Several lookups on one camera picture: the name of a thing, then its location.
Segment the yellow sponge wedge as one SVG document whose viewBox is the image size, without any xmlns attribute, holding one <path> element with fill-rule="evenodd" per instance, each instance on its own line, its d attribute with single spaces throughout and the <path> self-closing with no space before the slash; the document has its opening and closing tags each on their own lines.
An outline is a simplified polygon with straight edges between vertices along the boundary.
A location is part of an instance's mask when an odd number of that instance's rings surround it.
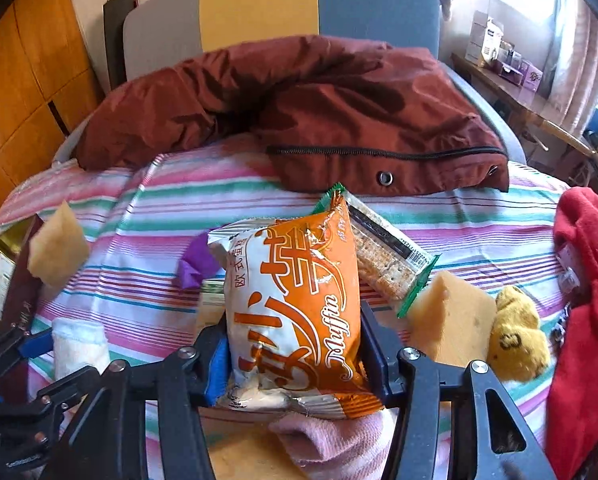
<svg viewBox="0 0 598 480">
<path fill-rule="evenodd" d="M 465 367 L 484 361 L 495 315 L 491 296 L 441 271 L 407 311 L 407 343 L 442 364 Z"/>
</svg>

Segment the pink striped sock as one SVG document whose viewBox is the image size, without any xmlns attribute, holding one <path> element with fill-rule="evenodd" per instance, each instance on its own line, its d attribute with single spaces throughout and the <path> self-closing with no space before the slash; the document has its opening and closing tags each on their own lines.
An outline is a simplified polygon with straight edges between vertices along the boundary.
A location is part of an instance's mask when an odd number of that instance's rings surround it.
<svg viewBox="0 0 598 480">
<path fill-rule="evenodd" d="M 392 410 L 328 420 L 291 413 L 268 428 L 309 479 L 380 479 L 390 452 Z"/>
</svg>

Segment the green cracker packet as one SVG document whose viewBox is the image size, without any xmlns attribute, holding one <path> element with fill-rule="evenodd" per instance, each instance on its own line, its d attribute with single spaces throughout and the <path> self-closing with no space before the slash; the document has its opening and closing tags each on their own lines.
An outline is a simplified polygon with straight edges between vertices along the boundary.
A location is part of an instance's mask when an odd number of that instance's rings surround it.
<svg viewBox="0 0 598 480">
<path fill-rule="evenodd" d="M 322 196 L 314 214 L 325 211 L 336 196 L 348 205 L 360 278 L 387 300 L 398 318 L 404 318 L 440 256 L 426 252 L 341 183 Z"/>
</svg>

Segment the yellow plush toy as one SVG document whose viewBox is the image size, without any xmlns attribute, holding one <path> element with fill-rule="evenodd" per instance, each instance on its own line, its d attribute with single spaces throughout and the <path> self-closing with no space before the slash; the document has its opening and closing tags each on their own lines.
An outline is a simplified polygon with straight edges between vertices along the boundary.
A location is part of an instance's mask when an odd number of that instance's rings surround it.
<svg viewBox="0 0 598 480">
<path fill-rule="evenodd" d="M 534 301 L 516 286 L 496 296 L 486 362 L 502 382 L 530 382 L 550 365 L 548 340 Z"/>
</svg>

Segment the yellow sponge block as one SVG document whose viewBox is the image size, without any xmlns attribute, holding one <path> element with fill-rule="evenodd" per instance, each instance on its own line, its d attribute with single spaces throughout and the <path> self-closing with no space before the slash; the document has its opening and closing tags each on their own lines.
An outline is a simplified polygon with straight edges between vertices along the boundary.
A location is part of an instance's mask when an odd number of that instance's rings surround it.
<svg viewBox="0 0 598 480">
<path fill-rule="evenodd" d="M 47 287 L 60 290 L 89 256 L 82 226 L 63 202 L 30 239 L 28 271 Z"/>
</svg>

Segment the purple snack packet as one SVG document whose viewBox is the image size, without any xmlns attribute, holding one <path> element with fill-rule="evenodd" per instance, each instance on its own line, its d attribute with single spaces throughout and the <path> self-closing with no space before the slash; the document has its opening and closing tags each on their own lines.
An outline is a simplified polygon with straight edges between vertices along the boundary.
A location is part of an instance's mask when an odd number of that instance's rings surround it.
<svg viewBox="0 0 598 480">
<path fill-rule="evenodd" d="M 208 247 L 208 232 L 195 236 L 177 263 L 174 284 L 180 289 L 200 289 L 202 282 L 221 270 Z"/>
</svg>

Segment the orange muffin snack bag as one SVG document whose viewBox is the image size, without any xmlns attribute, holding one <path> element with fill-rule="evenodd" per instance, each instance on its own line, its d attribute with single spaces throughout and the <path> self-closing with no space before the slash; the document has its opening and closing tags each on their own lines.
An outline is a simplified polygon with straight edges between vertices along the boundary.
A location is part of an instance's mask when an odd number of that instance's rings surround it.
<svg viewBox="0 0 598 480">
<path fill-rule="evenodd" d="M 340 193 L 306 217 L 212 230 L 208 248 L 225 271 L 226 408 L 326 419 L 381 410 L 358 355 L 356 244 Z"/>
</svg>

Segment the striped tablecloth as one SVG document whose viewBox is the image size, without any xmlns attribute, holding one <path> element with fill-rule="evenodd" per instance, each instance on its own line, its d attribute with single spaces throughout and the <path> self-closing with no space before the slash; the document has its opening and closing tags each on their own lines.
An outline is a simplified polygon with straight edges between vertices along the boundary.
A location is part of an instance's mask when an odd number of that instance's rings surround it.
<svg viewBox="0 0 598 480">
<path fill-rule="evenodd" d="M 441 269 L 492 295 L 506 285 L 523 288 L 550 330 L 562 304 L 552 227 L 566 187 L 521 162 L 508 162 L 503 174 L 506 191 L 460 188 L 367 203 L 438 254 Z M 65 162 L 10 194 L 0 210 L 0 233 L 68 202 L 90 243 L 90 258 L 57 298 L 40 303 L 35 327 L 59 315 L 101 323 L 112 356 L 140 365 L 195 337 L 198 296 L 174 284 L 178 260 L 194 236 L 244 217 L 305 216 L 317 200 L 313 193 L 285 191 L 268 158 L 248 136 L 237 136 L 159 156 L 137 171 L 86 172 Z"/>
</svg>

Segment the red fleece garment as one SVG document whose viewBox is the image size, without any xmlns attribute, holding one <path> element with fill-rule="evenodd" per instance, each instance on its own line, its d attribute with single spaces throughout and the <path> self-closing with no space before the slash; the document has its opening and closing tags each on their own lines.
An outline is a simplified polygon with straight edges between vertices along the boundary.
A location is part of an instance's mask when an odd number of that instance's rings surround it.
<svg viewBox="0 0 598 480">
<path fill-rule="evenodd" d="M 571 479 L 598 445 L 598 195 L 590 188 L 561 195 L 554 242 L 576 250 L 590 286 L 570 311 L 547 397 L 545 454 L 558 479 Z"/>
</svg>

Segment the orange wooden cabinet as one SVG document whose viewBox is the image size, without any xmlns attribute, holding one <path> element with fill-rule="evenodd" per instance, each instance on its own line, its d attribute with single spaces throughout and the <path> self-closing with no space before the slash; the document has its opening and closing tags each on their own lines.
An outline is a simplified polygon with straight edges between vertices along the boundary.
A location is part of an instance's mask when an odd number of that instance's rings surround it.
<svg viewBox="0 0 598 480">
<path fill-rule="evenodd" d="M 103 96 L 72 1 L 14 0 L 0 18 L 0 206 Z"/>
</svg>

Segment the maroon down jacket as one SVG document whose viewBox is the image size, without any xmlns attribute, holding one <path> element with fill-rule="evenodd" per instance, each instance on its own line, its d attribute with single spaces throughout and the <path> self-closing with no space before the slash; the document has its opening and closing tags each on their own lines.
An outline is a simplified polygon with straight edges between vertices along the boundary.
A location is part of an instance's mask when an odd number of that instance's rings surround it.
<svg viewBox="0 0 598 480">
<path fill-rule="evenodd" d="M 509 186 L 504 143 L 428 50 L 318 35 L 236 44 L 122 84 L 75 157 L 86 170 L 139 168 L 239 133 L 293 192 Z"/>
</svg>

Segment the wooden side desk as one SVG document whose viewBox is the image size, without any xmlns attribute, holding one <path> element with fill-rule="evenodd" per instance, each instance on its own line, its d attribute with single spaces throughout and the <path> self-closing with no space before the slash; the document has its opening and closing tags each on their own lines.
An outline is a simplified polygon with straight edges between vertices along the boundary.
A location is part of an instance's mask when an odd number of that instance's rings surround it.
<svg viewBox="0 0 598 480">
<path fill-rule="evenodd" d="M 579 169 L 582 179 L 598 179 L 598 153 L 582 136 L 577 138 L 558 125 L 556 112 L 546 99 L 474 65 L 458 54 L 451 54 L 456 73 L 486 96 L 503 105 L 504 121 L 521 140 L 527 161 L 559 177 L 574 178 Z"/>
</svg>

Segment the black rolled mat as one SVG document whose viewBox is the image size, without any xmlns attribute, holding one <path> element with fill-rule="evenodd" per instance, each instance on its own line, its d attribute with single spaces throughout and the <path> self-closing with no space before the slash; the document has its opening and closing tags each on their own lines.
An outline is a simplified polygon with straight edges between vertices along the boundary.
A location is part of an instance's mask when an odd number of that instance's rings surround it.
<svg viewBox="0 0 598 480">
<path fill-rule="evenodd" d="M 128 80 L 124 61 L 123 27 L 125 19 L 137 6 L 137 0 L 108 0 L 102 8 L 108 78 L 110 88 Z"/>
</svg>

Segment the pink curtain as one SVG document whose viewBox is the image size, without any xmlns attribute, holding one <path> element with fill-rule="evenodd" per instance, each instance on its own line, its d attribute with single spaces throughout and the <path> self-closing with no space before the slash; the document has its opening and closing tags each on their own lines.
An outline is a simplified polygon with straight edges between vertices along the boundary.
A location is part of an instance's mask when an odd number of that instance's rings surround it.
<svg viewBox="0 0 598 480">
<path fill-rule="evenodd" d="M 558 0 L 546 68 L 556 125 L 578 138 L 598 102 L 598 18 L 584 0 Z"/>
</svg>

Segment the grey yellow blue chair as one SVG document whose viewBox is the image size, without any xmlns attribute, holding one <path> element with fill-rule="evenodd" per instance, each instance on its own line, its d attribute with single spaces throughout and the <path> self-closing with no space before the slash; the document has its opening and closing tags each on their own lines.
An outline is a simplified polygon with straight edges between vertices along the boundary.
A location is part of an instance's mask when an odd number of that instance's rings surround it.
<svg viewBox="0 0 598 480">
<path fill-rule="evenodd" d="M 95 74 L 110 91 L 107 1 L 72 4 Z M 126 78 L 232 44 L 293 35 L 379 40 L 437 55 L 440 31 L 440 0 L 137 0 L 123 27 Z"/>
</svg>

